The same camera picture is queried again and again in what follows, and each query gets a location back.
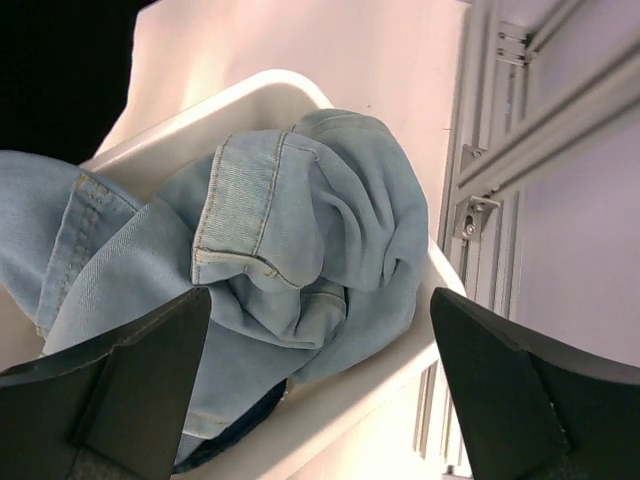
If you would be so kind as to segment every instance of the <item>white surface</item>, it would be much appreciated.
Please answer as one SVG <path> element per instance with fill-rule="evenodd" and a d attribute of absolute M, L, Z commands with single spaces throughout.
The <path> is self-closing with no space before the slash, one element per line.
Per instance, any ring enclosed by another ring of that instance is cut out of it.
<path fill-rule="evenodd" d="M 420 388 L 411 380 L 288 480 L 440 480 L 413 451 Z"/>
<path fill-rule="evenodd" d="M 148 196 L 190 159 L 215 150 L 238 128 L 278 128 L 328 100 L 306 78 L 258 74 L 107 151 L 85 166 Z M 190 474 L 189 480 L 286 479 L 436 361 L 429 301 L 437 286 L 463 292 L 433 241 L 413 324 L 381 354 L 320 384 L 294 391 L 238 446 Z"/>
<path fill-rule="evenodd" d="M 516 317 L 553 338 L 636 366 L 638 138 L 640 123 L 572 152 L 525 190 Z"/>
<path fill-rule="evenodd" d="M 256 72 L 313 80 L 384 121 L 406 150 L 436 236 L 462 16 L 458 0 L 160 0 L 136 25 L 127 108 L 109 148 Z"/>

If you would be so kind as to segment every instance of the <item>bracket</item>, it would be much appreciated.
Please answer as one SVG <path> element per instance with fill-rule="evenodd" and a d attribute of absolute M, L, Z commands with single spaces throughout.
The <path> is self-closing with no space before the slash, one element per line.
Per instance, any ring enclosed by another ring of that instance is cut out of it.
<path fill-rule="evenodd" d="M 491 212 L 500 208 L 501 203 L 485 197 L 471 196 L 456 209 L 454 236 L 463 240 L 480 241 L 484 226 Z"/>
<path fill-rule="evenodd" d="M 463 145 L 462 157 L 460 158 L 460 170 L 467 168 L 474 162 L 474 160 L 479 159 L 485 153 L 487 153 L 487 151 L 484 148 Z"/>
<path fill-rule="evenodd" d="M 524 67 L 526 57 L 526 39 L 518 38 L 506 32 L 505 28 L 498 33 L 496 55 L 499 62 L 507 62 L 518 67 Z"/>

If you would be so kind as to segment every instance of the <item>folded fabric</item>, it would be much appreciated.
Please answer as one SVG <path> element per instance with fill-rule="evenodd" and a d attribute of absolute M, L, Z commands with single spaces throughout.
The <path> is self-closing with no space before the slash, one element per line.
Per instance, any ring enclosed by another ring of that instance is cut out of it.
<path fill-rule="evenodd" d="M 198 468 L 237 444 L 275 410 L 285 394 L 286 387 L 286 381 L 273 387 L 238 420 L 211 440 L 202 441 L 183 435 L 173 473 L 186 473 Z"/>
<path fill-rule="evenodd" d="M 378 120 L 339 110 L 231 135 L 147 204 L 55 160 L 0 155 L 0 279 L 50 354 L 207 286 L 184 432 L 219 435 L 286 378 L 315 382 L 410 325 L 427 206 Z"/>

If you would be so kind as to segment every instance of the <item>white plastic bin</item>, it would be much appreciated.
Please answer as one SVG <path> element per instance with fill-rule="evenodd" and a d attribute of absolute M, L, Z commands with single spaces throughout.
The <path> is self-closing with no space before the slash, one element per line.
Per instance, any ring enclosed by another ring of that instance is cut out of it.
<path fill-rule="evenodd" d="M 188 161 L 211 153 L 239 130 L 289 127 L 307 112 L 331 107 L 309 79 L 270 70 L 215 95 L 83 166 L 140 198 Z M 286 479 L 437 360 L 429 301 L 436 287 L 464 293 L 435 243 L 410 330 L 380 354 L 333 378 L 293 387 L 276 411 L 225 454 L 180 476 L 188 480 Z"/>

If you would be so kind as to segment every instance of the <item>stitching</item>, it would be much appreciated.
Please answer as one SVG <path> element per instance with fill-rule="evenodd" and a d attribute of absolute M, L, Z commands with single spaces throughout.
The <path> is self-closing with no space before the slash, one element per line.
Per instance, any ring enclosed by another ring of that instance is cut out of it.
<path fill-rule="evenodd" d="M 105 187 L 104 185 L 102 185 L 100 182 L 98 182 L 97 180 L 95 180 L 92 177 L 89 177 L 87 175 L 85 175 L 87 177 L 87 180 L 89 182 L 91 182 L 93 184 L 93 186 L 95 188 L 98 189 L 98 191 L 100 191 L 100 193 L 102 194 L 101 197 L 107 196 L 107 195 L 114 195 L 116 196 L 120 201 L 122 201 L 122 203 L 124 203 L 125 206 L 129 207 L 129 209 L 131 210 L 131 212 L 135 213 L 138 210 L 131 205 L 126 199 L 122 198 L 120 195 L 114 194 L 114 192 L 112 192 L 111 190 L 109 190 L 107 187 Z M 95 197 L 89 193 L 89 198 L 91 198 L 92 200 L 95 200 Z"/>
<path fill-rule="evenodd" d="M 102 201 L 105 197 L 115 197 L 118 200 L 122 201 L 122 203 L 124 204 L 125 207 L 127 207 L 129 210 L 131 210 L 132 213 L 136 213 L 137 210 L 131 206 L 131 204 L 129 204 L 124 198 L 122 198 L 121 196 L 116 196 L 116 194 L 114 194 L 113 192 L 110 191 L 105 191 L 104 194 L 100 193 L 99 195 L 95 195 L 92 193 L 88 193 L 88 192 L 84 192 L 85 196 L 91 200 L 96 200 L 96 201 Z M 117 207 L 116 206 L 109 206 L 109 208 L 111 208 L 114 211 L 117 211 Z"/>
<path fill-rule="evenodd" d="M 102 205 L 102 198 L 96 199 L 96 207 Z M 80 269 L 84 268 L 87 262 L 89 261 L 89 255 L 91 255 L 91 250 L 89 250 L 89 244 L 91 242 L 91 238 L 93 237 L 93 232 L 96 228 L 96 224 L 98 221 L 98 212 L 95 208 L 91 209 L 91 218 L 89 219 L 89 224 L 87 225 L 87 232 L 85 234 L 84 241 L 84 256 L 82 258 L 82 263 L 80 264 Z"/>
<path fill-rule="evenodd" d="M 73 186 L 74 191 L 78 190 L 85 183 L 87 178 L 88 177 L 86 175 L 82 175 Z M 84 210 L 80 217 L 80 225 L 82 225 L 82 223 L 85 221 L 88 211 L 89 211 L 89 205 L 87 204 L 84 207 Z M 62 285 L 59 287 L 59 290 L 58 290 L 58 300 L 56 302 L 56 315 L 57 315 L 57 312 L 60 310 L 60 307 L 62 306 L 62 302 L 64 301 L 64 292 L 67 288 L 67 285 L 69 284 L 69 277 L 71 276 L 71 267 L 73 266 L 73 263 L 80 250 L 81 250 L 80 229 L 78 229 L 76 231 L 76 238 L 73 245 L 73 249 L 71 250 L 71 258 L 69 259 L 69 265 L 67 266 L 67 271 L 65 272 L 64 279 L 62 280 Z"/>
<path fill-rule="evenodd" d="M 78 365 L 75 368 L 71 369 L 68 373 L 73 373 L 75 371 L 78 371 L 82 368 L 84 368 L 87 365 L 91 365 L 95 362 L 100 361 L 101 359 L 111 355 L 113 353 L 113 351 L 117 348 L 117 347 L 121 347 L 124 345 L 128 345 L 129 342 L 134 339 L 134 338 L 138 338 L 139 335 L 141 335 L 143 332 L 146 332 L 147 330 L 149 330 L 151 327 L 155 326 L 160 320 L 163 320 L 167 315 L 169 315 L 173 310 L 175 310 L 176 308 L 180 307 L 182 304 L 184 304 L 186 301 L 190 300 L 191 297 L 194 296 L 200 296 L 200 295 L 204 295 L 206 293 L 206 290 L 201 289 L 201 288 L 192 288 L 191 290 L 189 290 L 188 293 L 184 294 L 184 298 L 182 298 L 180 301 L 178 301 L 178 303 L 176 303 L 174 306 L 172 306 L 171 308 L 167 309 L 164 312 L 161 312 L 160 314 L 158 314 L 158 316 L 151 320 L 147 325 L 145 325 L 142 329 L 138 330 L 135 333 L 132 333 L 129 337 L 127 338 L 122 338 L 118 341 L 118 343 L 114 343 L 111 348 L 102 356 L 100 356 L 99 358 L 95 358 L 93 360 L 91 360 L 88 363 L 83 363 L 82 365 Z M 138 317 L 135 320 L 132 320 L 133 322 L 135 322 L 136 320 L 139 320 L 142 317 Z"/>
<path fill-rule="evenodd" d="M 273 168 L 273 174 L 271 176 L 271 184 L 269 185 L 269 198 L 267 199 L 267 204 L 265 205 L 265 211 L 262 216 L 262 220 L 260 222 L 260 227 L 258 231 L 258 237 L 256 238 L 256 244 L 253 247 L 253 252 L 251 252 L 251 256 L 255 257 L 258 253 L 258 249 L 260 248 L 260 244 L 262 243 L 262 238 L 264 237 L 264 231 L 267 227 L 267 220 L 269 219 L 269 214 L 271 213 L 271 204 L 273 203 L 273 197 L 275 196 L 276 190 L 276 181 L 278 179 L 278 173 L 280 172 L 280 156 L 282 155 L 282 146 L 284 145 L 284 139 L 287 136 L 287 132 L 282 132 L 280 137 L 278 138 L 278 144 L 276 145 L 275 151 L 275 166 Z"/>
<path fill-rule="evenodd" d="M 358 122 L 356 125 L 349 125 L 350 120 L 353 118 L 357 118 Z M 323 127 L 326 123 L 337 123 L 338 125 Z M 370 115 L 361 115 L 358 113 L 343 113 L 339 115 L 334 115 L 328 118 L 324 118 L 313 125 L 310 125 L 308 129 L 316 134 L 322 134 L 324 132 L 329 132 L 331 130 L 342 130 L 345 128 L 357 128 L 359 130 L 375 130 L 384 133 L 390 133 L 389 128 L 382 123 L 380 120 L 371 117 Z M 291 131 L 293 133 L 297 133 L 298 129 L 304 129 L 303 124 L 297 123 L 295 124 Z"/>
<path fill-rule="evenodd" d="M 138 330 L 137 332 L 132 334 L 130 337 L 123 338 L 120 342 L 114 344 L 113 347 L 111 348 L 111 351 L 113 351 L 113 349 L 115 347 L 117 347 L 117 346 L 126 345 L 128 342 L 131 341 L 132 338 L 138 337 L 141 333 L 145 332 L 146 330 L 148 330 L 152 326 L 156 325 L 160 320 L 163 320 L 167 315 L 169 315 L 171 312 L 173 312 L 176 308 L 182 306 L 191 297 L 193 297 L 193 296 L 201 296 L 201 295 L 204 295 L 205 293 L 208 293 L 208 292 L 206 290 L 204 290 L 204 289 L 201 289 L 201 288 L 193 288 L 193 289 L 191 289 L 189 291 L 189 293 L 187 293 L 185 295 L 184 298 L 182 298 L 180 301 L 178 301 L 178 303 L 176 303 L 171 308 L 168 308 L 164 312 L 161 312 L 160 314 L 158 314 L 158 317 L 155 320 L 152 320 L 150 323 L 148 323 L 144 328 L 142 328 L 141 330 Z"/>
<path fill-rule="evenodd" d="M 212 250 L 210 248 L 207 247 L 199 247 L 198 251 L 195 252 L 195 258 L 196 259 L 200 259 L 202 258 L 202 255 L 218 255 L 221 253 L 227 253 L 227 254 L 232 254 L 232 255 L 236 255 L 238 257 L 245 257 L 245 258 L 250 258 L 252 260 L 257 260 L 259 262 L 262 262 L 263 264 L 265 264 L 267 267 L 269 267 L 271 269 L 270 274 L 273 276 L 278 276 L 280 278 L 282 278 L 282 280 L 285 281 L 285 283 L 291 287 L 291 288 L 295 288 L 295 289 L 300 289 L 302 287 L 304 287 L 304 285 L 297 285 L 295 283 L 293 283 L 291 280 L 287 279 L 287 277 L 285 277 L 284 275 L 282 275 L 282 273 L 275 267 L 275 265 L 273 265 L 271 262 L 269 262 L 269 260 L 260 257 L 259 255 L 247 255 L 247 254 L 241 254 L 241 253 L 237 253 L 237 252 L 227 252 L 224 250 Z M 245 265 L 244 267 L 244 271 L 245 273 L 248 271 L 249 265 Z"/>
<path fill-rule="evenodd" d="M 213 161 L 215 162 L 216 157 L 219 159 L 218 162 L 215 163 L 215 172 L 211 172 L 211 178 L 209 180 L 209 191 L 207 192 L 207 201 L 205 202 L 204 205 L 204 217 L 200 218 L 200 224 L 198 225 L 198 228 L 196 229 L 196 235 L 195 238 L 193 240 L 193 252 L 192 255 L 195 259 L 197 259 L 197 252 L 198 249 L 201 248 L 198 245 L 200 245 L 200 242 L 202 242 L 202 235 L 203 235 L 203 231 L 205 228 L 207 228 L 207 223 L 209 222 L 209 217 L 211 216 L 211 210 L 213 209 L 213 203 L 214 203 L 214 198 L 216 196 L 216 189 L 218 187 L 218 177 L 220 176 L 220 167 L 222 164 L 222 157 L 224 155 L 224 151 L 225 148 L 227 147 L 227 144 L 229 143 L 229 141 L 231 140 L 231 137 L 233 137 L 233 135 L 229 135 L 227 137 L 227 139 L 224 141 L 224 143 L 222 144 L 222 146 L 220 147 L 220 152 L 217 155 L 214 155 L 213 157 Z M 195 283 L 200 283 L 200 265 L 198 265 L 196 263 L 195 265 Z"/>
<path fill-rule="evenodd" d="M 287 143 L 287 142 L 284 142 L 284 145 L 286 145 L 287 147 L 295 148 L 296 150 L 301 150 L 303 152 L 308 152 L 311 155 L 313 155 L 313 158 L 315 159 L 316 163 L 320 163 L 320 158 L 318 156 L 318 152 L 316 152 L 315 150 L 313 150 L 313 149 L 311 149 L 309 147 L 302 147 L 300 145 L 291 145 L 290 143 Z"/>

